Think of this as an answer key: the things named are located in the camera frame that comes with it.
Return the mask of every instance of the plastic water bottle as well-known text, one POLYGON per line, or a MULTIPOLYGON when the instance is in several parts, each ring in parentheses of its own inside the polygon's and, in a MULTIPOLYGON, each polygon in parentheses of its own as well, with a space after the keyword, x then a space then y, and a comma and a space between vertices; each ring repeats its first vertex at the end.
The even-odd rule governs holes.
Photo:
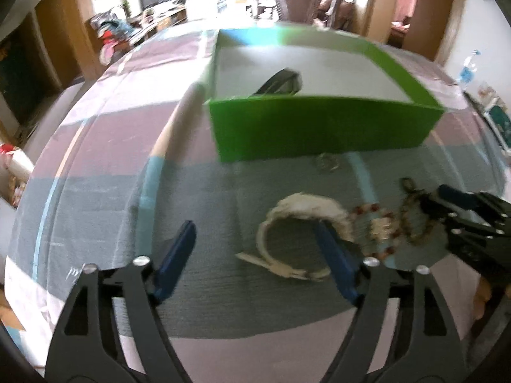
POLYGON ((462 89, 466 89, 469 83, 474 80, 474 75, 477 71, 476 63, 474 62, 474 57, 480 55, 481 52, 475 50, 472 54, 467 57, 463 63, 463 69, 459 73, 458 83, 462 89))

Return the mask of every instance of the light blue stripe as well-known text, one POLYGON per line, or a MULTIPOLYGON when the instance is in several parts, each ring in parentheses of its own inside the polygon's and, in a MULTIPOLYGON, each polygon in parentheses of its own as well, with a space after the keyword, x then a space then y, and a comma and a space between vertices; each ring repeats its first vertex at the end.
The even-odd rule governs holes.
MULTIPOLYGON (((362 193, 362 199, 365 203, 379 203, 378 196, 372 186, 371 173, 367 168, 364 160, 357 152, 346 153, 349 164, 351 165, 355 176, 357 177, 357 184, 360 192, 362 193)), ((369 213, 369 218, 375 219, 378 216, 375 213, 369 213)), ((388 247, 387 241, 378 244, 378 250, 382 251, 388 247)), ((393 255, 389 255, 385 258, 385 266, 395 269, 395 260, 393 255)))
POLYGON ((46 203, 44 203, 44 209, 42 211, 41 222, 39 223, 39 230, 37 231, 37 238, 35 240, 35 249, 34 249, 34 261, 32 262, 32 279, 37 282, 37 270, 39 268, 39 251, 41 249, 41 240, 42 240, 42 232, 44 230, 44 224, 46 223, 46 218, 48 217, 48 211, 50 209, 50 203, 52 202, 53 193, 57 188, 57 183, 59 181, 58 177, 53 179, 52 187, 50 188, 50 192, 48 197, 46 198, 46 203))
POLYGON ((451 169, 453 170, 454 174, 456 175, 456 178, 458 179, 458 183, 459 183, 459 186, 460 186, 462 192, 466 192, 467 187, 465 185, 465 182, 463 181, 463 177, 462 177, 461 173, 458 170, 458 167, 456 167, 456 164, 454 163, 451 153, 449 153, 448 149, 446 148, 446 146, 444 146, 443 143, 439 142, 439 146, 440 146, 442 152, 444 153, 444 155, 446 156, 447 162, 451 166, 451 169))
POLYGON ((360 154, 356 152, 346 153, 346 157, 357 176, 358 188, 362 193, 364 202, 371 204, 377 203, 378 199, 374 189, 372 188, 371 175, 360 154))
MULTIPOLYGON (((495 142, 495 137, 493 135, 489 135, 489 132, 491 131, 487 127, 481 127, 479 125, 479 121, 477 119, 474 119, 477 127, 479 128, 479 133, 481 136, 482 143, 484 145, 484 149, 491 154, 491 159, 496 160, 499 168, 500 168, 500 183, 502 186, 505 186, 506 180, 505 180, 505 171, 506 171, 506 164, 504 162, 504 157, 502 155, 501 149, 499 145, 495 142)), ((495 174, 495 166, 493 163, 490 163, 490 168, 492 169, 493 177, 495 179, 495 182, 497 183, 497 189, 500 187, 498 185, 499 183, 499 176, 495 174)))
POLYGON ((136 219, 135 256, 149 256, 152 252, 156 196, 158 195, 164 163, 165 159, 162 157, 151 157, 147 163, 136 219))
POLYGON ((473 144, 474 148, 476 149, 476 152, 477 154, 479 154, 479 156, 483 159, 483 161, 487 164, 487 165, 490 165, 490 159, 488 158, 488 156, 486 155, 486 153, 484 152, 484 150, 479 146, 479 144, 473 144))
POLYGON ((5 329, 7 330, 9 336, 11 337, 11 340, 14 341, 14 344, 16 344, 16 346, 23 353, 23 355, 25 355, 23 344, 21 343, 21 336, 19 330, 9 327, 8 325, 5 326, 5 329))

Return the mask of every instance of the table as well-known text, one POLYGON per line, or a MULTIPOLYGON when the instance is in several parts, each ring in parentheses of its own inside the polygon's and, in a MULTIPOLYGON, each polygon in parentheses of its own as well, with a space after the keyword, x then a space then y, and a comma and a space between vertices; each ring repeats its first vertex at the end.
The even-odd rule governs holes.
POLYGON ((156 20, 153 20, 150 24, 145 25, 137 34, 131 36, 128 39, 130 49, 133 49, 140 43, 145 42, 145 40, 154 36, 157 32, 186 21, 187 10, 184 5, 170 10, 163 16, 157 17, 156 20))
POLYGON ((406 34, 408 33, 408 29, 404 29, 402 26, 394 26, 390 28, 390 35, 388 38, 388 43, 398 49, 403 46, 403 42, 405 40, 406 34))
MULTIPOLYGON (((334 172, 321 171, 315 157, 220 163, 201 79, 215 36, 190 23, 136 47, 72 108, 39 158, 17 213, 6 296, 42 361, 83 263, 119 267, 157 253, 189 219, 198 226, 196 249, 158 312, 191 379, 320 381, 354 309, 331 280, 277 278, 234 257, 256 252, 257 226, 278 200, 307 192, 347 209, 379 202, 397 211, 403 176, 427 190, 447 183, 510 198, 509 171, 484 122, 459 103, 454 86, 430 77, 438 66, 398 51, 392 56, 425 85, 431 81, 448 107, 421 147, 339 154, 334 172)), ((365 236, 364 223, 355 233, 365 236)), ((404 244, 393 262, 432 267, 462 338, 478 277, 446 254, 443 238, 435 230, 422 248, 404 244)), ((270 232, 269 249, 296 267, 322 266, 312 242, 306 223, 286 221, 270 232)), ((389 302, 390 323, 396 308, 389 302)), ((122 315, 118 327, 128 364, 141 370, 122 315)), ((384 363, 391 337, 384 328, 372 370, 384 363)))

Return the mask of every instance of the wooden door frame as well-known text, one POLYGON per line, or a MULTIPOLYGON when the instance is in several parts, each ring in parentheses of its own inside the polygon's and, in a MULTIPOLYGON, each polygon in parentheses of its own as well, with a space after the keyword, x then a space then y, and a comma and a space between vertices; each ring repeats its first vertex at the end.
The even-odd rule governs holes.
POLYGON ((106 67, 99 62, 98 39, 88 24, 95 14, 92 0, 60 0, 67 34, 75 57, 86 80, 97 80, 106 67))
MULTIPOLYGON (((374 10, 374 4, 375 0, 367 1, 367 9, 361 33, 361 35, 363 36, 367 36, 367 32, 369 31, 369 25, 371 22, 372 12, 374 10)), ((435 62, 439 63, 441 66, 445 65, 449 58, 449 55, 451 54, 451 51, 453 50, 454 43, 456 41, 456 38, 458 37, 459 28, 461 26, 461 18, 463 16, 464 7, 465 0, 453 0, 451 14, 449 16, 449 21, 446 26, 444 38, 440 43, 440 47, 435 58, 435 62)))
POLYGON ((444 66, 451 55, 451 52, 458 37, 458 32, 461 27, 461 19, 463 17, 463 10, 465 8, 466 0, 453 0, 451 7, 451 14, 447 22, 444 38, 440 43, 438 52, 436 53, 435 62, 444 66))

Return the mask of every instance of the doorway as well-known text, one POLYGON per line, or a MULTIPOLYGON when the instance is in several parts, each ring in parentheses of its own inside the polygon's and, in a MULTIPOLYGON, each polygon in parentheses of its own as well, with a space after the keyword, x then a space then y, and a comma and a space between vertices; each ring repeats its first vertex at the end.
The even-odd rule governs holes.
POLYGON ((454 0, 417 0, 402 48, 434 61, 454 0))
POLYGON ((416 8, 417 0, 397 0, 394 17, 390 23, 390 35, 387 44, 401 49, 410 30, 411 19, 416 8))

